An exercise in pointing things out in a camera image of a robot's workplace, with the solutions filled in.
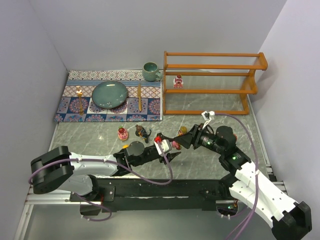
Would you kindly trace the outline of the pink flower bear toy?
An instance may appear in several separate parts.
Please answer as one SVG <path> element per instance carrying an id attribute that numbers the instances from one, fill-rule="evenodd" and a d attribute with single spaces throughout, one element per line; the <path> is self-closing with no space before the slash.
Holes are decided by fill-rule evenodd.
<path id="1" fill-rule="evenodd" d="M 171 145 L 173 148 L 175 148 L 176 150 L 181 150 L 181 145 L 179 143 L 177 143 L 176 141 L 172 141 Z"/>

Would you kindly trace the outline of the pink bear strawberry cake toy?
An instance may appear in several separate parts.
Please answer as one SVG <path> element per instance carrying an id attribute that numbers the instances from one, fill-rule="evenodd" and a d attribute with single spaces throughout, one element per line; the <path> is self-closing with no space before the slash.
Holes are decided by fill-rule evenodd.
<path id="1" fill-rule="evenodd" d="M 182 78 L 181 74 L 178 74 L 174 79 L 173 79 L 173 87 L 175 89 L 182 89 L 184 85 L 184 81 Z"/>

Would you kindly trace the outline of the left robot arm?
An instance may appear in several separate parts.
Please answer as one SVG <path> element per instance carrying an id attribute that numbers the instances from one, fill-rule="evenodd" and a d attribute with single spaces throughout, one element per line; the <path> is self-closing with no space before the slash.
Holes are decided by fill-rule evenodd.
<path id="1" fill-rule="evenodd" d="M 133 141 L 120 151 L 103 156 L 81 155 L 59 146 L 31 161 L 28 182 L 37 195 L 63 190 L 87 196 L 99 191 L 97 176 L 122 177 L 133 173 L 133 167 L 154 160 L 168 166 L 180 154 L 171 151 L 168 139 L 150 146 Z"/>

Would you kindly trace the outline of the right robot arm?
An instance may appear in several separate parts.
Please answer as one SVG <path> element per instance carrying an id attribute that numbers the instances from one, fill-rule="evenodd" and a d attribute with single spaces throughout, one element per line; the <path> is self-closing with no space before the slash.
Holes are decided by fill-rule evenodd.
<path id="1" fill-rule="evenodd" d="M 286 195 L 237 147 L 237 137 L 229 126 L 220 126 L 215 133 L 206 126 L 194 125 L 174 138 L 186 149 L 207 148 L 220 155 L 219 162 L 229 172 L 221 179 L 226 192 L 251 209 L 248 216 L 234 229 L 238 238 L 254 214 L 271 228 L 277 240 L 301 240 L 312 230 L 311 208 Z"/>

